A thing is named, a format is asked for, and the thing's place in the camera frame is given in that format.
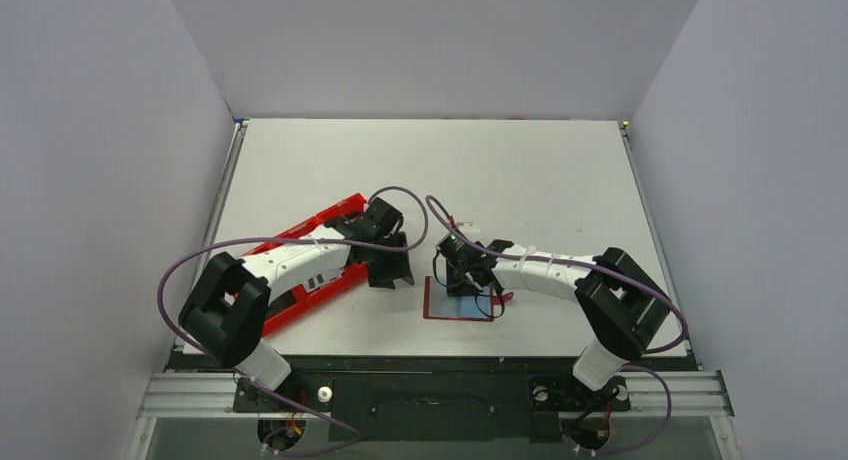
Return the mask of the red leather card holder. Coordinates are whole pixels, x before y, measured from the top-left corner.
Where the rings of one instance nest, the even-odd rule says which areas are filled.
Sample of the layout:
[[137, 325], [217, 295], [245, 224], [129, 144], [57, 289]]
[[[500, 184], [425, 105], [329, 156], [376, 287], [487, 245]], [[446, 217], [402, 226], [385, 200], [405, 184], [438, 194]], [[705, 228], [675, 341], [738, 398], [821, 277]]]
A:
[[486, 288], [482, 294], [451, 297], [433, 276], [426, 277], [422, 317], [425, 320], [493, 322], [505, 313], [512, 292], [498, 295]]

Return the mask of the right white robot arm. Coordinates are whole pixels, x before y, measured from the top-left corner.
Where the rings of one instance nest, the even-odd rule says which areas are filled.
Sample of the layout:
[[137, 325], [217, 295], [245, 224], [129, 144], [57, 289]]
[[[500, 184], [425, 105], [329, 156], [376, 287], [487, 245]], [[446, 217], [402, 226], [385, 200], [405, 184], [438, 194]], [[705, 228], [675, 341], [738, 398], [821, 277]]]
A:
[[484, 246], [448, 234], [436, 252], [454, 289], [531, 292], [577, 304], [594, 339], [573, 364], [572, 377], [591, 391], [604, 389], [625, 364], [648, 353], [671, 313], [661, 288], [620, 248], [574, 257], [508, 240]]

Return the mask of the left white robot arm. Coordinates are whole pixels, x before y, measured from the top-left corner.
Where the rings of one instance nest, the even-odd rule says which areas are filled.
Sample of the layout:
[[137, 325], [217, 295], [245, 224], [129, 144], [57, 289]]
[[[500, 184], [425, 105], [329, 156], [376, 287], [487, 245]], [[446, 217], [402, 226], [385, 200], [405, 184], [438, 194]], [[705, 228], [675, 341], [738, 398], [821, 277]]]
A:
[[372, 288], [414, 282], [403, 214], [382, 199], [363, 211], [318, 223], [270, 250], [210, 258], [178, 316], [179, 326], [222, 367], [276, 390], [290, 364], [264, 339], [269, 306], [307, 280], [351, 265], [367, 270]]

